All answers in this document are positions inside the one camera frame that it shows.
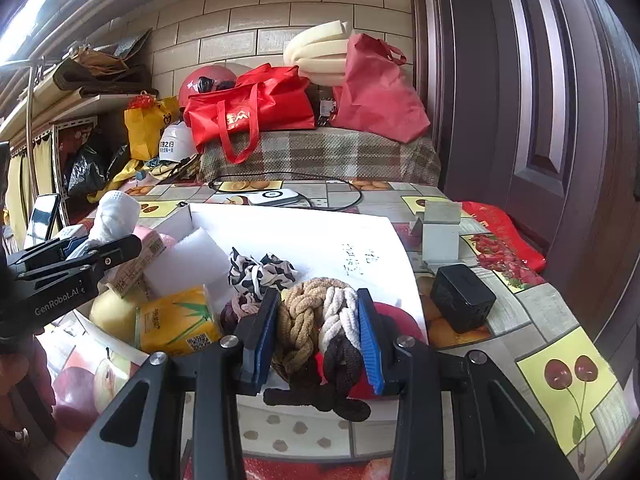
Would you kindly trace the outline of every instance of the black cube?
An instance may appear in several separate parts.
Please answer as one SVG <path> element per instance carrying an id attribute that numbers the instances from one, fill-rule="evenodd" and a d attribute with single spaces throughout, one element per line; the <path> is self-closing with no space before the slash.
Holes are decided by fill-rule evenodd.
<path id="1" fill-rule="evenodd" d="M 440 267 L 431 300 L 452 329 L 462 334 L 484 325 L 495 294 L 464 264 Z"/>

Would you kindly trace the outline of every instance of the red tote bag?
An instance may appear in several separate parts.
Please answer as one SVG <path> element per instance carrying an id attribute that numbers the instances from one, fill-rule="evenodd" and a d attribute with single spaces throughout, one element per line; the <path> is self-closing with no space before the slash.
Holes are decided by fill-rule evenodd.
<path id="1" fill-rule="evenodd" d="M 344 85 L 334 88 L 338 113 L 331 120 L 332 126 L 371 132 L 398 142 L 411 142 L 423 135 L 430 121 L 400 69 L 404 64 L 404 54 L 385 41 L 367 34 L 351 36 Z"/>
<path id="2" fill-rule="evenodd" d="M 241 164 L 254 152 L 260 130 L 305 130 L 315 127 L 314 112 L 306 97 L 309 79 L 298 67 L 272 67 L 269 63 L 249 70 L 229 90 L 194 94 L 184 109 L 200 153 L 207 142 L 220 138 L 227 160 Z M 249 131 L 249 145 L 236 154 L 229 135 Z"/>

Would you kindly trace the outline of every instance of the red bag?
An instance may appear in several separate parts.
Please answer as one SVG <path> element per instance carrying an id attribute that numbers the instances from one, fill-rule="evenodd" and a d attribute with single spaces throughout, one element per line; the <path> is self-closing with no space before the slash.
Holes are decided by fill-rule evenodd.
<path id="1" fill-rule="evenodd" d="M 529 269 L 537 273 L 545 270 L 545 257 L 520 238 L 511 219 L 502 209 L 479 202 L 463 202 L 462 209 L 500 238 Z"/>
<path id="2" fill-rule="evenodd" d="M 332 126 L 411 142 L 427 131 L 430 121 L 415 89 L 400 69 L 402 52 L 367 34 L 349 38 L 342 89 L 334 87 L 338 113 Z"/>
<path id="3" fill-rule="evenodd" d="M 220 138 L 226 159 L 240 164 L 258 145 L 262 130 L 303 130 L 315 127 L 314 112 L 306 97 L 309 79 L 298 67 L 271 67 L 269 63 L 249 70 L 229 90 L 189 96 L 184 122 L 191 128 L 200 153 L 204 145 Z M 229 134 L 249 131 L 249 145 L 236 155 Z"/>

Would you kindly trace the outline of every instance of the white helmet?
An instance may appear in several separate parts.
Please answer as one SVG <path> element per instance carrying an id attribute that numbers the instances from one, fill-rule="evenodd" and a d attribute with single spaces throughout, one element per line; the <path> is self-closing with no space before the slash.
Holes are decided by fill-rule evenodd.
<path id="1" fill-rule="evenodd" d="M 180 162 L 196 153 L 191 128 L 184 122 L 169 124 L 164 129 L 162 139 L 160 139 L 160 160 Z"/>

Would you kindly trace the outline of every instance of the tiled wall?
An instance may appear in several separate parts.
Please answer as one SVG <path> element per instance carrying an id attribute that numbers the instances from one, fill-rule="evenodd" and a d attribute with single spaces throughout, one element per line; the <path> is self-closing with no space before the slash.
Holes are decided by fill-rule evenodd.
<path id="1" fill-rule="evenodd" d="M 282 51 L 300 30 L 343 20 L 414 58 L 410 0 L 158 0 L 97 31 L 100 39 L 153 28 L 145 59 L 161 96 L 177 94 L 199 65 L 282 65 Z M 405 66 L 408 74 L 413 65 Z"/>

